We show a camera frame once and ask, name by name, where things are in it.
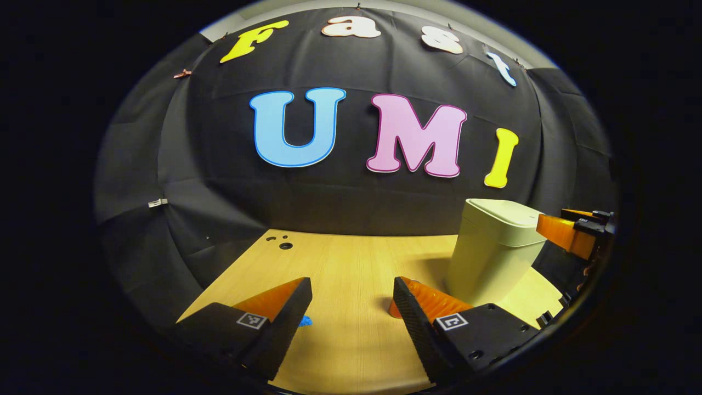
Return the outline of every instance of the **table surface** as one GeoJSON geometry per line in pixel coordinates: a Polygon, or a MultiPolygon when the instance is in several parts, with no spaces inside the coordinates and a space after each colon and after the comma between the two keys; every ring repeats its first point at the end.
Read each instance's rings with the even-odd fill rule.
{"type": "MultiPolygon", "coordinates": [[[[378,237],[270,229],[178,319],[207,304],[233,305],[309,277],[313,324],[298,328],[271,384],[304,394],[406,394],[431,387],[401,319],[388,314],[393,281],[406,276],[445,292],[457,235],[378,237]],[[293,247],[279,248],[283,242],[293,247]]],[[[538,328],[536,318],[562,308],[556,290],[529,269],[495,303],[538,328]]]]}

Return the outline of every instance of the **white trash can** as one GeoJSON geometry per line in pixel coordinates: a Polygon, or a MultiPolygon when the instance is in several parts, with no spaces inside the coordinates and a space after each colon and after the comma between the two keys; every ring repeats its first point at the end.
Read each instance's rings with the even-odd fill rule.
{"type": "Polygon", "coordinates": [[[449,294],[473,306],[501,301],[546,241],[536,232],[539,214],[509,200],[467,199],[446,276],[449,294]]]}

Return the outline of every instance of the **blue object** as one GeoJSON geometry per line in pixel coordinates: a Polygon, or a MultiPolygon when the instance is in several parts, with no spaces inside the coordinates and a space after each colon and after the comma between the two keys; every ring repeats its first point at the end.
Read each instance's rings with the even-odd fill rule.
{"type": "Polygon", "coordinates": [[[502,61],[502,58],[500,58],[499,55],[496,55],[492,52],[488,52],[487,55],[492,58],[492,60],[495,61],[495,64],[497,65],[497,70],[500,70],[500,74],[502,75],[502,78],[505,79],[505,81],[512,86],[517,86],[517,82],[515,81],[514,78],[510,75],[508,70],[510,69],[510,66],[507,65],[507,63],[502,61]]]}
{"type": "Polygon", "coordinates": [[[314,136],[305,145],[285,141],[285,107],[295,95],[275,91],[255,96],[249,105],[256,111],[253,136],[256,152],[263,160],[280,167],[304,167],[323,160],[334,148],[336,105],[346,97],[339,88],[310,89],[305,97],[314,103],[314,136]]]}
{"type": "Polygon", "coordinates": [[[304,316],[303,320],[300,322],[300,325],[298,325],[298,328],[301,326],[307,326],[312,324],[312,319],[310,317],[304,316]]]}

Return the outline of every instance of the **letter m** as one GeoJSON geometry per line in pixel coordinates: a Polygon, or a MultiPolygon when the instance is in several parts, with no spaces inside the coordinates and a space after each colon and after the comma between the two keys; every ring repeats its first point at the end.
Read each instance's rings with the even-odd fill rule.
{"type": "Polygon", "coordinates": [[[368,169],[379,173],[397,171],[401,164],[395,157],[395,142],[399,142],[409,171],[419,168],[433,146],[432,158],[424,170],[437,177],[458,176],[458,142],[461,125],[468,118],[465,111],[441,105],[422,127],[412,104],[403,96],[379,94],[373,96],[371,103],[380,110],[380,126],[376,155],[366,162],[368,169]]]}

